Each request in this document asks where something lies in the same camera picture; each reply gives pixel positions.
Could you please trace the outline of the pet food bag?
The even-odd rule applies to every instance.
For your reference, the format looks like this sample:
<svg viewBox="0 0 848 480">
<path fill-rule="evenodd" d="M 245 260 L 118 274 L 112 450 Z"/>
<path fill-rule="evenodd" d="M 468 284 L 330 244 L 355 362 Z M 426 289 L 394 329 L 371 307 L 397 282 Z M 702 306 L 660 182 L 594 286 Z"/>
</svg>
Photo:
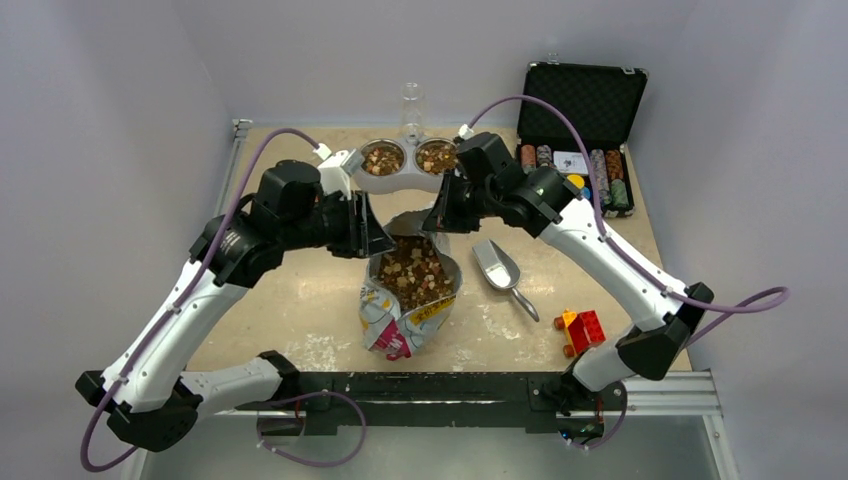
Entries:
<svg viewBox="0 0 848 480">
<path fill-rule="evenodd" d="M 447 235 L 423 229 L 427 215 L 407 211 L 388 222 L 396 249 L 369 259 L 360 289 L 363 345 L 389 361 L 410 358 L 430 342 L 463 284 Z"/>
</svg>

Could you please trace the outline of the metal food scoop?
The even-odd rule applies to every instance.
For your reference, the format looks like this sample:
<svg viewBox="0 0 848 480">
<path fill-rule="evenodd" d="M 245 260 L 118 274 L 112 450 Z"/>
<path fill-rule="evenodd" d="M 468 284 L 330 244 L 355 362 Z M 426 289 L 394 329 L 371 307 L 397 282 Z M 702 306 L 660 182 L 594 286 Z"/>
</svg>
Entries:
<svg viewBox="0 0 848 480">
<path fill-rule="evenodd" d="M 515 261 L 490 239 L 481 240 L 474 244 L 472 254 L 489 285 L 498 291 L 508 292 L 530 318 L 539 323 L 541 317 L 537 309 L 518 290 L 521 271 Z"/>
</svg>

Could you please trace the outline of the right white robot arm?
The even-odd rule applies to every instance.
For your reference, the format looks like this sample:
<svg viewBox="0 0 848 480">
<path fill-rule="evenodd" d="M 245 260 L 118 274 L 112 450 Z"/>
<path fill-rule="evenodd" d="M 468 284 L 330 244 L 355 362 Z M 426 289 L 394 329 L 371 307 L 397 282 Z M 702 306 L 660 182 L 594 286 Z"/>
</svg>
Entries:
<svg viewBox="0 0 848 480">
<path fill-rule="evenodd" d="M 497 217 L 555 248 L 599 283 L 632 326 L 578 356 L 561 381 L 564 399 L 584 407 L 614 382 L 663 379 L 714 299 L 704 283 L 668 275 L 595 217 L 580 188 L 556 169 L 530 173 L 503 139 L 476 134 L 459 143 L 458 170 L 444 175 L 427 231 L 470 233 Z"/>
</svg>

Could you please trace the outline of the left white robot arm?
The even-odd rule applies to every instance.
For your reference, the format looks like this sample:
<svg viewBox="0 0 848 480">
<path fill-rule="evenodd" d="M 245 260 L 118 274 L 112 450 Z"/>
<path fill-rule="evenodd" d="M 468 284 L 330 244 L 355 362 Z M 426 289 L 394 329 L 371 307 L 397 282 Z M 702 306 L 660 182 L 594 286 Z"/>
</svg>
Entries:
<svg viewBox="0 0 848 480">
<path fill-rule="evenodd" d="M 76 388 L 106 415 L 111 432 L 134 447 L 160 452 L 200 420 L 268 403 L 284 409 L 300 394 L 299 373 L 282 354 L 211 372 L 187 364 L 218 321 L 291 251 L 318 248 L 367 259 L 396 244 L 362 191 L 328 186 L 331 169 L 283 160 L 265 170 L 256 192 L 234 213 L 210 220 L 155 317 L 112 365 L 87 371 Z"/>
</svg>

